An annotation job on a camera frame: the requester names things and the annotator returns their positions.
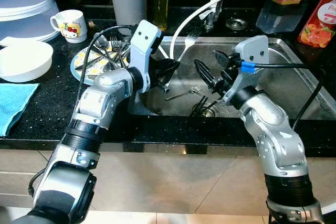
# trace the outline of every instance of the hello kitty mug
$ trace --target hello kitty mug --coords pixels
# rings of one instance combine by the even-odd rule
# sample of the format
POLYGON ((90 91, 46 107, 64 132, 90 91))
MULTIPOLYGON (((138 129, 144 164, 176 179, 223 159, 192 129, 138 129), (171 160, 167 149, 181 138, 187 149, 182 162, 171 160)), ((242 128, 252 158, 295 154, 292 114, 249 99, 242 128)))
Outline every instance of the hello kitty mug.
POLYGON ((60 31, 70 43, 86 40, 88 28, 80 10, 64 10, 50 18, 53 29, 60 31))

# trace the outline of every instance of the blue towel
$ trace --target blue towel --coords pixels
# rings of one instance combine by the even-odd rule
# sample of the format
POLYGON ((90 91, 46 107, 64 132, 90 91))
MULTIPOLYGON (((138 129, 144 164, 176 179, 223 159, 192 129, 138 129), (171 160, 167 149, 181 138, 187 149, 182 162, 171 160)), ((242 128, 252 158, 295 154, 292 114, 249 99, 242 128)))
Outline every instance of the blue towel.
POLYGON ((0 84, 0 136, 6 136, 34 94, 38 84, 0 84))

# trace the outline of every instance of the sink basin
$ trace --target sink basin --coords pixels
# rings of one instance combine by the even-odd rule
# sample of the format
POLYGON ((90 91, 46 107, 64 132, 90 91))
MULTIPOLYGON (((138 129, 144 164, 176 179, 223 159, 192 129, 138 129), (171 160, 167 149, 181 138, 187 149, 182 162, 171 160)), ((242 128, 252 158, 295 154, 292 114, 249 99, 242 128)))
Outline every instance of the sink basin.
MULTIPOLYGON (((176 41, 175 56, 182 53, 184 39, 181 37, 176 41)), ((164 94, 162 89, 154 88, 140 95, 141 103, 146 109, 138 109, 134 114, 189 116, 203 95, 208 97, 205 106, 219 99, 219 95, 211 94, 205 82, 199 77, 194 66, 194 59, 203 61, 212 74, 219 77, 221 67, 212 55, 212 50, 220 50, 229 55, 234 52, 234 47, 244 39, 246 38, 198 38, 196 44, 187 51, 177 74, 171 80, 169 92, 164 94), (184 95, 178 98, 165 100, 182 93, 184 95)), ((165 37, 162 41, 161 45, 166 52, 169 51, 170 41, 171 37, 165 37)), ((159 50, 153 57, 163 59, 159 50)), ((302 63, 281 39, 276 38, 269 38, 269 57, 270 63, 302 63)), ((276 104, 287 112, 290 119, 294 119, 317 83, 317 79, 306 69, 265 69, 257 89, 263 89, 276 104)), ((217 103, 204 111, 202 116, 236 118, 239 117, 239 111, 233 106, 217 103)), ((302 119, 336 120, 336 102, 325 88, 321 89, 302 119)))

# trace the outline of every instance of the speckled granite countertop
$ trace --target speckled granite countertop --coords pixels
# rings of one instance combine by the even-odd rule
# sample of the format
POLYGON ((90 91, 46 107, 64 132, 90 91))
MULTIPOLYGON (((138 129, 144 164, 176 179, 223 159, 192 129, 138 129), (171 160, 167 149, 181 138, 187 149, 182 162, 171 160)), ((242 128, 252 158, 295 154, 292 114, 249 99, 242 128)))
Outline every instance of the speckled granite countertop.
MULTIPOLYGON (((114 25, 113 21, 94 22, 98 29, 114 25)), ((210 36, 245 37, 259 33, 253 27, 241 33, 223 30, 218 29, 210 36)), ((172 31, 168 30, 166 34, 171 35, 172 31)), ((89 40, 69 44, 58 36, 49 43, 54 48, 52 66, 45 75, 30 82, 40 85, 9 136, 0 137, 0 148, 52 150, 63 136, 63 130, 71 118, 78 87, 69 65, 73 56, 89 40)), ((297 49, 305 54, 316 52, 308 47, 300 47, 297 49)), ((333 93, 335 81, 329 78, 329 82, 330 89, 327 89, 333 93)), ((240 119, 130 115, 125 107, 126 103, 122 103, 117 109, 105 142, 255 146, 247 131, 242 130, 244 126, 240 119)), ((303 120, 299 123, 297 131, 305 144, 307 156, 335 156, 334 125, 335 121, 303 120)))

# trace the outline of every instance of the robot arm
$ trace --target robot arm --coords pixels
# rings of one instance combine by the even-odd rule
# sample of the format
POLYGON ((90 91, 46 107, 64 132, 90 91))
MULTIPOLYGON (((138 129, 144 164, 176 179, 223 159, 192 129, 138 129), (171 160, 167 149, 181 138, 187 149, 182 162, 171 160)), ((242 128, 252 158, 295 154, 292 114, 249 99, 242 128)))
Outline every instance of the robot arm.
POLYGON ((225 69, 238 66, 242 60, 246 63, 234 81, 225 71, 221 78, 214 78, 197 60, 196 69, 211 89, 223 94, 226 105, 241 112, 240 118, 256 143, 265 173, 270 215, 278 223, 324 223, 320 204, 313 196, 300 136, 290 127, 285 111, 255 89, 262 69, 244 68, 250 62, 269 63, 267 37, 244 40, 235 51, 228 57, 214 52, 225 69))
POLYGON ((161 39, 156 26, 141 21, 131 39, 130 67, 98 76, 83 92, 45 168, 33 209, 14 224, 67 224, 85 219, 97 181, 90 170, 97 166, 102 134, 109 129, 121 101, 149 89, 149 57, 161 39))

